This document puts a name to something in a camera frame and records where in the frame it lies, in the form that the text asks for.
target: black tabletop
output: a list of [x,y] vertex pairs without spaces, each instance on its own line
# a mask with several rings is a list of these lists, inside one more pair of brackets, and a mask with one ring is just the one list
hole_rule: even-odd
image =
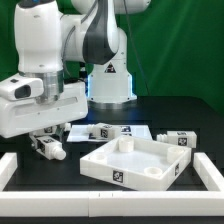
[[[197,148],[205,152],[219,171],[224,174],[224,119],[204,101],[193,97],[139,97],[136,106],[122,110],[89,109],[88,116],[72,124],[138,124],[148,125],[152,137],[166,131],[194,131]],[[111,191],[130,189],[80,175],[80,158],[98,148],[99,143],[67,143],[63,161],[47,160],[33,151],[28,135],[10,139],[0,138],[1,152],[17,152],[18,169],[5,191]],[[206,188],[192,162],[168,189],[200,190]],[[111,217],[111,218],[0,218],[0,222],[17,223],[223,223],[222,217]]]

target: square tray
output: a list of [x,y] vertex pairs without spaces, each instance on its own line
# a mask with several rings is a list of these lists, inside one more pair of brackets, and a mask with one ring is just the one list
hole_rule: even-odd
[[191,148],[121,136],[80,159],[83,175],[141,191],[164,191],[191,161]]

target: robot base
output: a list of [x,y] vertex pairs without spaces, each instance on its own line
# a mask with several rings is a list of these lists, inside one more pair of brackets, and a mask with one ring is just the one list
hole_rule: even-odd
[[101,110],[121,110],[125,108],[134,107],[137,105],[137,98],[124,103],[97,103],[89,100],[88,105],[91,108],[101,109]]

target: white border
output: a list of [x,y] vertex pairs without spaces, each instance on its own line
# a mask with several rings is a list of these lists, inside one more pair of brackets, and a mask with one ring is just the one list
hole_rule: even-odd
[[224,178],[205,153],[194,154],[194,168],[209,191],[224,191]]
[[[12,175],[16,154],[8,155],[0,168]],[[224,192],[1,192],[0,208],[1,217],[223,216]]]

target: wall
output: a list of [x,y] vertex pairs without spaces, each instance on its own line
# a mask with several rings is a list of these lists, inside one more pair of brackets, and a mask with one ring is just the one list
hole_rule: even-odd
[[[0,79],[17,72],[13,16],[18,0],[0,0]],[[70,0],[57,0],[75,13]],[[152,0],[144,13],[130,16],[134,42],[153,96],[195,96],[224,115],[224,0]],[[128,31],[126,17],[118,25]],[[78,64],[69,64],[77,71]],[[135,92],[147,91],[128,42],[128,70]]]

